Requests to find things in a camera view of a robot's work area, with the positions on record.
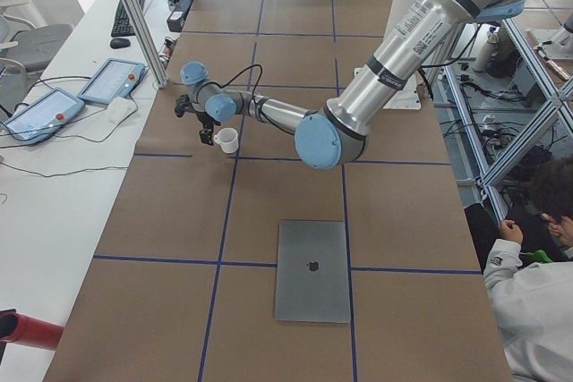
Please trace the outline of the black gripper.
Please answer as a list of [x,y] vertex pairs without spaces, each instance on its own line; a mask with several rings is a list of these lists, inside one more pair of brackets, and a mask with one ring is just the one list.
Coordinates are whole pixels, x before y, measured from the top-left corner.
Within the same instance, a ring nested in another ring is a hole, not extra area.
[[200,111],[193,104],[187,107],[187,111],[195,114],[197,119],[202,124],[202,129],[199,131],[201,143],[209,146],[214,145],[213,135],[215,126],[220,126],[220,122],[211,117],[207,112]]

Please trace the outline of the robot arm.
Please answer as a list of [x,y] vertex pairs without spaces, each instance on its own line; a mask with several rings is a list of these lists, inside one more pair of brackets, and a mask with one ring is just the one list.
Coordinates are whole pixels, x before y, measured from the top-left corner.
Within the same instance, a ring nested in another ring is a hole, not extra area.
[[191,62],[181,70],[186,92],[175,102],[175,115],[196,115],[203,124],[201,141],[208,145],[215,125],[235,115],[251,117],[292,134],[297,155],[309,167],[330,169],[363,154],[374,116],[453,29],[512,18],[524,7],[525,0],[414,0],[342,94],[319,111],[226,90],[209,80],[203,64]]

